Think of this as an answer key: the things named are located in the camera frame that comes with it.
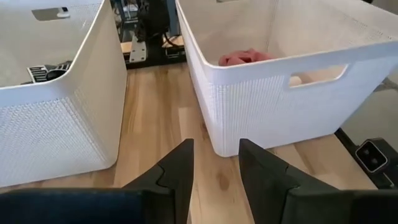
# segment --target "white storage bin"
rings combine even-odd
[[[398,63],[398,17],[360,0],[177,0],[215,152],[334,133]],[[254,48],[274,60],[219,67]],[[291,76],[303,85],[290,86]]]
[[[38,21],[32,10],[66,7]],[[113,165],[127,72],[108,0],[0,0],[0,187]],[[31,81],[27,67],[73,60]]]

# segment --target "wood grain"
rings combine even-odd
[[[6,187],[0,192],[25,187],[122,187],[186,138],[195,139],[191,222],[253,223],[238,158],[214,153],[186,64],[129,71],[119,158],[110,169]],[[375,189],[335,136],[271,151],[339,189]]]

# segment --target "light wood surface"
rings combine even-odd
[[[238,158],[222,158],[214,153],[186,64],[129,71],[119,158],[114,166],[0,191],[24,187],[122,187],[185,138],[195,139],[195,179],[189,221],[253,223]],[[375,189],[334,135],[271,151],[339,189]]]

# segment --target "wooden tabletop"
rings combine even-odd
[[[0,191],[24,187],[122,187],[186,138],[195,139],[189,222],[253,223],[238,158],[222,158],[214,153],[186,64],[129,71],[119,159],[114,166]],[[334,135],[270,150],[339,189],[375,189]]]

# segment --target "black device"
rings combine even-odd
[[[398,214],[396,190],[338,190],[247,139],[239,167],[256,224],[382,224]]]
[[[367,139],[357,146],[341,128],[335,135],[378,189],[398,189],[398,152],[386,140]]]
[[[0,194],[1,223],[186,224],[193,140],[121,189],[25,189]]]
[[[135,2],[137,12],[128,19],[123,6]],[[144,41],[144,48],[125,52],[124,60],[127,69],[168,65],[186,62],[185,48],[175,45],[170,38],[179,35],[177,9],[173,0],[112,0],[114,10],[119,12],[121,22],[118,23],[121,43],[132,42],[132,46]]]

